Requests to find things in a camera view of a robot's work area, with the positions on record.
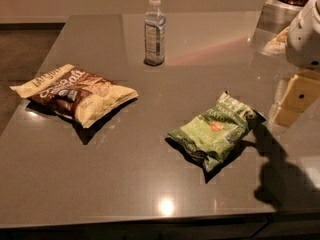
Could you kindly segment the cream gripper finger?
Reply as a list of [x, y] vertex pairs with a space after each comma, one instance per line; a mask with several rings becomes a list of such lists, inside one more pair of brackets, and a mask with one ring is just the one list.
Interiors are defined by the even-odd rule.
[[300, 112], [278, 106], [273, 116], [273, 122], [283, 127], [290, 127], [300, 115]]

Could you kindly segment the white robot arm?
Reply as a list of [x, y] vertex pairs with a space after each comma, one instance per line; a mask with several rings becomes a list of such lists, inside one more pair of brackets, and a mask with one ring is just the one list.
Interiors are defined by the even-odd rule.
[[290, 127], [320, 96], [320, 0], [309, 0], [291, 22], [286, 58], [298, 71], [284, 82], [272, 121]]

